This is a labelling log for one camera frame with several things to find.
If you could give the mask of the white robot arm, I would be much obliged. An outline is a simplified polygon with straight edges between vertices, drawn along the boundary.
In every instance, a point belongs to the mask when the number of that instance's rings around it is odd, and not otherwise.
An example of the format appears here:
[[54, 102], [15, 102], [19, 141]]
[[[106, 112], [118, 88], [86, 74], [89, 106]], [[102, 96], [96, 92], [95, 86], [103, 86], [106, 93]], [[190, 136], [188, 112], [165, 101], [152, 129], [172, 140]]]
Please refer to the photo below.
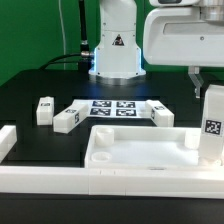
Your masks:
[[92, 81], [125, 85], [151, 65], [186, 66], [201, 94], [202, 67], [224, 67], [224, 0], [149, 0], [143, 46], [136, 44], [134, 0], [100, 0], [101, 39], [89, 70]]

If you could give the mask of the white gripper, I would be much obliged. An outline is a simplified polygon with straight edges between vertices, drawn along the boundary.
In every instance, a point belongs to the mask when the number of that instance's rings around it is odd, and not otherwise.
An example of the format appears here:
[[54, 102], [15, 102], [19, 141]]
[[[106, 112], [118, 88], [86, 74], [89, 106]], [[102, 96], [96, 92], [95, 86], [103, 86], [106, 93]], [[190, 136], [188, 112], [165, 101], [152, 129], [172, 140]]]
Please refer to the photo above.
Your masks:
[[143, 55], [151, 65], [189, 66], [200, 98], [199, 67], [224, 67], [224, 24], [203, 21], [197, 7], [154, 9], [144, 24]]

